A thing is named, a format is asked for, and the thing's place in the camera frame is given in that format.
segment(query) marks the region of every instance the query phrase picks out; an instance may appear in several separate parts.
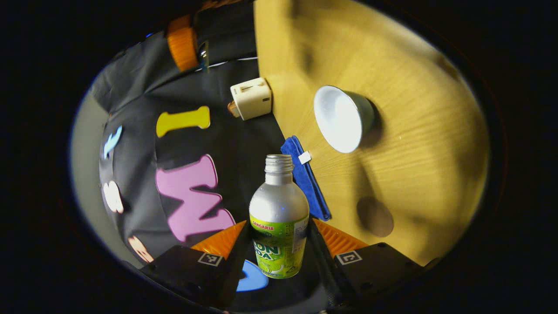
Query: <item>wooden table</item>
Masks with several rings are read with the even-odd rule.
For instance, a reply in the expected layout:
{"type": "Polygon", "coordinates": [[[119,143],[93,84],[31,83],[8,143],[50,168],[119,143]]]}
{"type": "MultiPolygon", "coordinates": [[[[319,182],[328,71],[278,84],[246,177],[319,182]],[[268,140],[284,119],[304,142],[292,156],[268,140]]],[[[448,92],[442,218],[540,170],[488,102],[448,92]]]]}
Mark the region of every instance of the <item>wooden table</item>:
{"type": "Polygon", "coordinates": [[[477,209],[489,158],[484,117],[460,73],[413,32],[349,0],[257,0],[254,15],[273,114],[310,152],[328,223],[421,265],[444,255],[477,209]],[[322,85],[377,106],[380,125],[350,154],[318,129],[322,85]]]}

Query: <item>green bottle label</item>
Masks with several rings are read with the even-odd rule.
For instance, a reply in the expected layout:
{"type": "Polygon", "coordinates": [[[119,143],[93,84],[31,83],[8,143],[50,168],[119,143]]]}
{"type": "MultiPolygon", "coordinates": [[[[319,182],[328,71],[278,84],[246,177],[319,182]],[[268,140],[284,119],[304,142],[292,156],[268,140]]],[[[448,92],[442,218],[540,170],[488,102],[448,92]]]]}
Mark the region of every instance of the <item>green bottle label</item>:
{"type": "Polygon", "coordinates": [[[250,215],[254,249],[262,273],[270,278],[289,278],[302,266],[308,216],[292,222],[269,222],[250,215]]]}

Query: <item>aluminum bottle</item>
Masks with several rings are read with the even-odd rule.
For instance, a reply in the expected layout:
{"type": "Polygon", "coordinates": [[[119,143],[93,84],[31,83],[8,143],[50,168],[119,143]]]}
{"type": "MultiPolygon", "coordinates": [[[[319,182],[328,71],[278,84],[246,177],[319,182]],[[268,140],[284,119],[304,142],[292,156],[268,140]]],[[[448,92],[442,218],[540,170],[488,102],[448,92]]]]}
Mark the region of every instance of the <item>aluminum bottle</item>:
{"type": "Polygon", "coordinates": [[[256,259],[262,273],[282,279],[302,266],[309,207],[306,196],[292,181],[291,155],[267,155],[266,181],[250,201],[250,224],[256,259]]]}

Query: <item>blue microfiber towel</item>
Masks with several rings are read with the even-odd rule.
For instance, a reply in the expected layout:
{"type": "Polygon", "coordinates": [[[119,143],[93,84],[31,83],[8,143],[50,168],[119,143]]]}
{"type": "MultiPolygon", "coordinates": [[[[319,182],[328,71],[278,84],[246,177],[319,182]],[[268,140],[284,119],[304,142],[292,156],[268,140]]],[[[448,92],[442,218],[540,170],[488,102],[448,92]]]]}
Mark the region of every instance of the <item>blue microfiber towel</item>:
{"type": "Polygon", "coordinates": [[[324,196],[321,194],[320,187],[314,178],[310,162],[304,165],[300,164],[299,156],[304,153],[302,146],[296,136],[291,136],[285,140],[281,146],[283,154],[289,154],[292,157],[292,163],[295,166],[292,171],[293,179],[304,192],[310,205],[310,213],[321,220],[329,220],[331,214],[329,213],[328,206],[325,204],[324,196]]]}

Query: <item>white bowl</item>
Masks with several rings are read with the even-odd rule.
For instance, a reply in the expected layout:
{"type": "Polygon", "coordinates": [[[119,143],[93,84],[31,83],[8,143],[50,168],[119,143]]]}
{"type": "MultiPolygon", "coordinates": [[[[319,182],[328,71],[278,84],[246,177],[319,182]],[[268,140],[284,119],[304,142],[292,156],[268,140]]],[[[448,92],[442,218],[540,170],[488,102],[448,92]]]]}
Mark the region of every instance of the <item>white bowl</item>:
{"type": "Polygon", "coordinates": [[[314,95],[314,115],[325,140],[340,153],[357,149],[374,122],[374,109],[366,98],[329,85],[314,95]]]}

